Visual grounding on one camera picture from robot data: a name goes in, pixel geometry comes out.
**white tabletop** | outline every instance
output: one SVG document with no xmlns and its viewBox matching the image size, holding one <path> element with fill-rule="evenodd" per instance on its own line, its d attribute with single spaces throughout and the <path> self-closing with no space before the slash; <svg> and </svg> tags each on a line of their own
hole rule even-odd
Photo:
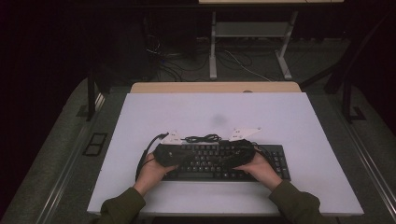
<svg viewBox="0 0 396 224">
<path fill-rule="evenodd" d="M 181 137 L 235 128 L 262 128 L 247 140 L 282 145 L 291 183 L 320 199 L 327 216 L 363 214 L 305 93 L 130 93 L 125 99 L 88 211 L 134 183 L 141 154 L 159 133 Z M 146 197 L 141 216 L 272 216 L 259 183 L 162 182 Z"/>
</svg>

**sleeve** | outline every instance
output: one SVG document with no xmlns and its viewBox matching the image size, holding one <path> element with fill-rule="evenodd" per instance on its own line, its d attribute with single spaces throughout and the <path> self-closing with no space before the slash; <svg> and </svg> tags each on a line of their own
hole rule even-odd
<svg viewBox="0 0 396 224">
<path fill-rule="evenodd" d="M 143 197 L 134 188 L 129 188 L 102 204 L 101 217 L 96 224 L 129 224 L 145 205 Z"/>
<path fill-rule="evenodd" d="M 282 181 L 269 199 L 294 224 L 330 223 L 319 212 L 319 199 L 312 194 L 297 190 L 289 181 Z"/>
</svg>

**black keyboard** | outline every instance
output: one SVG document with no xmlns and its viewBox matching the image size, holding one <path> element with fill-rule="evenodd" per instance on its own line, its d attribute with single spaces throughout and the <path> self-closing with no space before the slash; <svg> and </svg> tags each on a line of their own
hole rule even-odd
<svg viewBox="0 0 396 224">
<path fill-rule="evenodd" d="M 227 157 L 234 153 L 232 147 L 219 145 L 181 145 L 182 149 L 192 150 L 194 156 L 184 161 L 174 171 L 169 172 L 163 180 L 177 181 L 257 181 L 244 171 L 227 169 L 214 164 L 214 157 Z M 259 148 L 270 158 L 276 173 L 290 180 L 289 168 L 281 145 L 259 145 Z"/>
</svg>

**person's right hand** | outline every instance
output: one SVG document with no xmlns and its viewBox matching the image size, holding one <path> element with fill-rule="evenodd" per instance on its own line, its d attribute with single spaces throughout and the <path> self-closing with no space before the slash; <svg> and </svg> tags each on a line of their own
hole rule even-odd
<svg viewBox="0 0 396 224">
<path fill-rule="evenodd" d="M 177 166 L 163 167 L 155 161 L 154 155 L 149 153 L 145 158 L 145 163 L 140 171 L 140 175 L 133 185 L 142 196 L 154 188 L 163 179 L 166 173 L 175 170 Z"/>
<path fill-rule="evenodd" d="M 234 169 L 243 170 L 253 175 L 254 178 L 271 191 L 282 182 L 282 179 L 276 174 L 270 163 L 258 152 L 256 152 L 256 155 L 254 155 L 250 163 L 235 167 Z"/>
</svg>

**floor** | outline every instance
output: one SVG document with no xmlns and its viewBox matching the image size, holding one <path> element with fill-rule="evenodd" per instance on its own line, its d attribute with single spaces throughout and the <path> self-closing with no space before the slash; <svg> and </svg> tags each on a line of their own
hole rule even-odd
<svg viewBox="0 0 396 224">
<path fill-rule="evenodd" d="M 160 69 L 151 81 L 212 81 L 208 73 L 209 45 L 205 39 L 199 41 L 199 53 L 194 59 L 184 59 L 171 49 L 163 49 L 167 57 L 160 60 Z M 285 55 L 292 81 L 301 83 L 328 68 L 343 55 L 348 44 L 346 40 L 337 39 L 292 41 Z M 276 39 L 219 39 L 218 81 L 282 81 L 274 54 L 280 45 Z M 377 175 L 373 175 L 374 172 L 362 162 L 361 153 L 372 158 L 385 184 L 396 189 L 396 178 L 392 175 L 396 168 L 396 138 L 356 88 L 352 92 L 352 105 L 362 111 L 366 120 L 347 123 L 340 114 L 342 93 L 327 95 L 323 91 L 326 79 L 317 81 L 304 91 L 365 213 L 358 217 L 331 217 L 331 223 L 395 223 L 396 217 L 387 208 L 384 190 L 378 190 L 384 185 L 374 181 Z M 86 81 L 81 82 L 71 94 L 2 224 L 89 223 L 97 217 L 88 214 L 86 209 L 130 86 L 117 85 L 109 94 L 99 96 L 97 112 L 89 122 L 85 117 L 86 86 Z M 98 157 L 82 156 L 81 152 L 93 133 L 107 133 L 103 151 Z M 227 218 L 212 218 L 211 221 L 230 223 Z M 270 220 L 250 218 L 234 221 L 263 223 Z M 154 222 L 189 221 L 157 218 Z"/>
</svg>

